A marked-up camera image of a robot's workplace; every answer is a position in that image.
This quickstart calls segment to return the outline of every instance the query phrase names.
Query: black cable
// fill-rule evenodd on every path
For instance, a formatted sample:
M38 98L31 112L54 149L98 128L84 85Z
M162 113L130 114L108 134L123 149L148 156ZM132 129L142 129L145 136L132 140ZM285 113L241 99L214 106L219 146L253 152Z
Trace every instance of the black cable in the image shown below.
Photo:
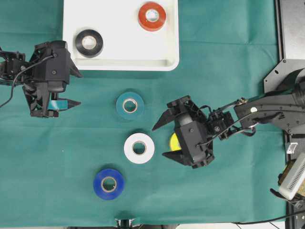
M279 227L277 227L276 225L274 225L272 222L269 222L271 225L273 225L275 228L280 229Z
M233 124L229 125L227 128L225 128L222 132L220 132L219 134L215 135L214 137L212 137L209 141L205 142L205 143L199 143L198 146L204 146L204 145L207 145L207 144L210 144L212 141L214 141L214 139L216 139L217 137L219 137L220 135L222 135L223 133L227 132L232 126L234 126L236 123L244 120L245 118L255 114L256 112L253 112L253 113L249 113L249 114L246 114L244 117L238 119L237 121L235 121Z
M10 98L9 98L6 102L4 102L3 104L1 104L1 105L0 105L0 108L3 107L4 105L6 105L7 103L9 103L9 101L11 101L11 99L13 98L15 83L16 83L18 77L19 77L22 73L26 72L27 70L31 69L32 67L35 67L35 66L38 65L38 64L41 64L42 62L44 62L44 61L46 61L47 59L52 58L52 57L53 57L53 55L52 55L52 56L47 56L47 57L43 58L41 61L39 61L39 62L37 62L37 63L34 63L34 64L32 64L31 66L29 66L29 67L23 69L22 71L20 71L20 72L15 76L15 78L14 78L14 80L13 80L13 83L12 83L12 85L11 85Z
M295 216L295 215L298 215L298 214L301 214L301 213L305 213L305 210L297 211L297 212L294 212L294 213L291 213L291 214L288 214L288 215L285 215L285 216L277 217L277 218L274 218L274 219L267 219L267 220L262 220L262 221L246 222L246 223L237 222L236 224L249 225L249 224L258 224L258 223L269 223L269 222L277 221L279 219L289 218L289 217L292 217L292 216Z
M263 110L264 112L293 112L293 113L305 113L305 111L289 111L289 110ZM212 141L214 141L217 137L219 137L220 135L222 135L223 133L227 132L231 127L233 127L236 123L244 120L245 118L251 116L252 114L255 114L257 112L260 111L255 111L249 114L246 114L244 117L241 117L240 119L238 119L237 121L235 121L233 124L229 125L227 128L225 128L222 132L220 132L219 134L215 135L214 137L212 137L209 141L205 142L205 143L199 143L198 146L204 146L207 144L210 144Z

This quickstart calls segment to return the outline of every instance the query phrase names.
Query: green tablecloth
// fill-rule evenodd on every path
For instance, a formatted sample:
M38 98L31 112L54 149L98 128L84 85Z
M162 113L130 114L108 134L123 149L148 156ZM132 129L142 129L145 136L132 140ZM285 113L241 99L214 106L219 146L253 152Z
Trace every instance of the green tablecloth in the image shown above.
M35 44L61 39L62 0L0 3L3 50L29 58ZM166 103L184 95L217 108L263 92L262 80L278 60L273 0L179 0L179 19L180 64L172 72L83 71L84 78L73 77L62 95L81 106L54 119L30 117L16 88L12 102L0 109L1 227L106 226L114 218L250 221L285 213L285 203L269 192L285 165L281 131L266 125L251 138L216 140L216 159L196 170L161 155L169 150L173 124L151 132ZM145 101L145 114L136 121L115 111L116 98L129 89ZM8 96L2 87L1 99ZM139 131L156 146L143 165L123 153L125 139ZM106 167L126 180L113 201L99 199L92 188Z

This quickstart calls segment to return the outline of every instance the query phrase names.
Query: tape roll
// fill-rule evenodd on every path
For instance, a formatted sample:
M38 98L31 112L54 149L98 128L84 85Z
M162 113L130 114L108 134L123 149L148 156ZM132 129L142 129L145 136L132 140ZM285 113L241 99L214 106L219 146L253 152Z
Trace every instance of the tape roll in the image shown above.
M173 135L171 136L170 148L171 148L171 151L181 150L181 146L180 146L176 133L173 133Z
M107 179L113 179L114 185L111 189L104 187ZM122 174L111 168L103 169L94 178L93 189L95 194L102 199L116 199L124 190L125 181Z
M143 114L144 101L137 93L123 93L116 101L116 111L122 118L134 120Z
M76 39L76 49L87 58L93 58L98 56L103 49L103 38L95 30L84 30L81 31Z
M144 4L139 10L139 24L147 31L158 31L166 20L166 12L155 2Z
M137 154L134 151L136 143L144 145L145 149L142 154ZM154 154L154 143L153 140L145 134L136 133L127 138L124 144L124 153L128 160L135 164L144 164L148 162Z

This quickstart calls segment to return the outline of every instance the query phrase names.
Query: teal tape roll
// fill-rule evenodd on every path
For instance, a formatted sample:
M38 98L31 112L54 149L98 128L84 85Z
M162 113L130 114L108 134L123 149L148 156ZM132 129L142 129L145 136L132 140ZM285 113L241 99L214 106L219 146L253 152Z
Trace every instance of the teal tape roll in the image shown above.
M118 114L127 120L134 120L144 112L143 99L134 92L125 92L116 101Z
M68 109L68 101L67 100L50 100L48 110L67 110Z

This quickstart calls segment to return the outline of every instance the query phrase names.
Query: robotic arm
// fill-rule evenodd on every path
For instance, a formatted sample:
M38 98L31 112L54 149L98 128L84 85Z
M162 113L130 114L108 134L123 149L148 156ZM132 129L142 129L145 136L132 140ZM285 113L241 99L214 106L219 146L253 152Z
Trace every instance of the robotic arm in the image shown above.
M35 46L29 62L25 54L4 52L0 48L0 84L11 86L10 98L16 85L23 85L23 92L34 117L58 117L59 111L79 105L77 101L59 98L70 83L70 74L82 77L67 50L64 41L46 42Z
M241 98L231 104L211 110L209 106L198 107L189 96L167 104L153 130L175 121L174 131L181 150L163 155L193 168L207 166L214 160L213 141L228 139L235 134L253 136L257 124L271 123L288 134L305 133L305 82L294 83L295 76L288 76L278 90L261 96ZM238 117L234 121L226 109L233 107ZM202 109L208 108L206 116Z

